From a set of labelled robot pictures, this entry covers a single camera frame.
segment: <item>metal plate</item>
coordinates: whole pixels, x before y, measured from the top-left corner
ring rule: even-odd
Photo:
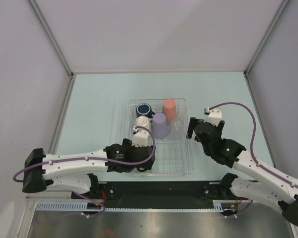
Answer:
[[[294,237],[280,214],[260,204],[237,219],[224,219],[219,213],[105,212],[88,219],[73,215],[43,223],[64,214],[36,211],[28,238]]]

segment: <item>light blue table surface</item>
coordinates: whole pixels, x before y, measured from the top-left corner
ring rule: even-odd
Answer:
[[[80,74],[76,76],[57,153],[72,154],[103,149],[122,143],[125,135],[127,103],[130,99],[184,98],[188,118],[204,119],[204,108],[235,101],[255,113],[242,72]],[[253,130],[248,112],[239,106],[221,107],[225,126],[223,138],[249,149]],[[255,155],[272,165],[257,119]],[[202,145],[192,138],[194,171],[183,177],[135,177],[130,174],[98,173],[100,181],[221,180],[226,173],[251,179],[207,157]]]

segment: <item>pink cup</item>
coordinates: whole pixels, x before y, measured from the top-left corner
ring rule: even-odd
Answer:
[[[167,124],[170,125],[171,121],[177,118],[177,109],[173,99],[166,99],[163,102],[162,113],[167,118]]]

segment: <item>transparent tray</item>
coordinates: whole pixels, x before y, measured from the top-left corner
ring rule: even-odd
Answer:
[[[162,104],[165,99],[132,99],[128,102],[126,132],[127,138],[132,138],[133,127],[136,125],[136,107],[140,103],[148,103],[152,111],[162,111]],[[185,138],[188,128],[188,116],[186,101],[182,98],[175,98],[177,117],[183,120],[183,128],[177,134],[173,134],[169,128],[169,134],[163,139],[157,139],[155,162],[151,171],[138,172],[134,169],[130,174],[134,176],[183,176],[193,172],[192,152],[189,141]],[[152,145],[152,138],[149,138],[149,145]]]

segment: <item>white ceiling panel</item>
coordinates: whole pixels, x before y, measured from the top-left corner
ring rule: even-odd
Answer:
[[[72,71],[245,70],[282,0],[37,0]]]

